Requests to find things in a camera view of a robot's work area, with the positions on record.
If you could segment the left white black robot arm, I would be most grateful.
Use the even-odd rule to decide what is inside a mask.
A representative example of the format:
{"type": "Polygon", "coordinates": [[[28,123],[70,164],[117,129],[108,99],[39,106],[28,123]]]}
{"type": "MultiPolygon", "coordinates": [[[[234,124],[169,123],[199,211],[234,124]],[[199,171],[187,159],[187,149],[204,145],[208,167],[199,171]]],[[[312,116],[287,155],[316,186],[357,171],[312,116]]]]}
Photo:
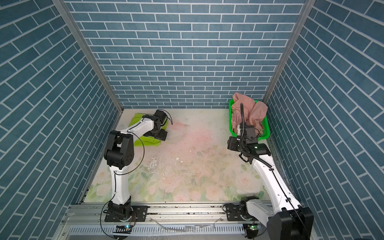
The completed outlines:
{"type": "Polygon", "coordinates": [[[135,157],[134,143],[137,140],[142,141],[142,136],[165,141],[168,133],[163,126],[168,119],[164,111],[156,110],[153,115],[144,115],[141,120],[124,130],[109,133],[104,159],[112,176],[113,196],[106,204],[107,209],[102,211],[106,214],[106,222],[128,222],[136,219],[128,187],[128,178],[132,173],[129,165],[135,157]]]}

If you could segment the pink shorts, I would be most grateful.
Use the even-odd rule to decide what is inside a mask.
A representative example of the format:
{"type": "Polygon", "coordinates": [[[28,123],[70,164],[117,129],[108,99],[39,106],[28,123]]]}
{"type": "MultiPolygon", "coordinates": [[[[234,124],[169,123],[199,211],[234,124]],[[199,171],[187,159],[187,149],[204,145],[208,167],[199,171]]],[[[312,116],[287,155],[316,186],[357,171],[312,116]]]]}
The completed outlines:
{"type": "Polygon", "coordinates": [[[267,115],[267,105],[261,101],[256,102],[252,98],[240,93],[235,93],[233,95],[233,101],[234,103],[230,107],[232,111],[230,114],[232,125],[230,129],[239,135],[240,124],[242,122],[241,104],[243,104],[244,120],[246,124],[254,126],[257,135],[263,135],[265,128],[262,121],[267,115]]]}

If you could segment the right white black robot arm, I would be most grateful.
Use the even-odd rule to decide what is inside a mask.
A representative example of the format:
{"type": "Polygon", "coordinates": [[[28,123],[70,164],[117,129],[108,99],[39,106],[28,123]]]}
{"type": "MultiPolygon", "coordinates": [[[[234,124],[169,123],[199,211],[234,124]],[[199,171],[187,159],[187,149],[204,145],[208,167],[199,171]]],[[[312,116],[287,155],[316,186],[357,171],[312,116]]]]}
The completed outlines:
{"type": "Polygon", "coordinates": [[[240,201],[242,218],[258,220],[272,240],[309,240],[314,214],[287,187],[267,145],[237,136],[229,138],[228,150],[239,152],[241,160],[259,172],[272,204],[268,207],[256,197],[244,197],[240,201]]]}

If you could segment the lime green shorts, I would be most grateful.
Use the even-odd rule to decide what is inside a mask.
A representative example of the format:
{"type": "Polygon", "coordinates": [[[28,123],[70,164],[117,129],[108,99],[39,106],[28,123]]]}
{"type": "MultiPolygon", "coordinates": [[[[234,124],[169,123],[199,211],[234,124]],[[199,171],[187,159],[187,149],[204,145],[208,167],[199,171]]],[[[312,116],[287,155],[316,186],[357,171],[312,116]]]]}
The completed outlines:
{"type": "Polygon", "coordinates": [[[164,126],[161,126],[160,119],[155,117],[154,114],[135,114],[134,118],[131,120],[131,125],[126,131],[133,134],[135,147],[159,146],[162,141],[149,137],[148,132],[160,128],[166,130],[168,120],[164,126]]]}

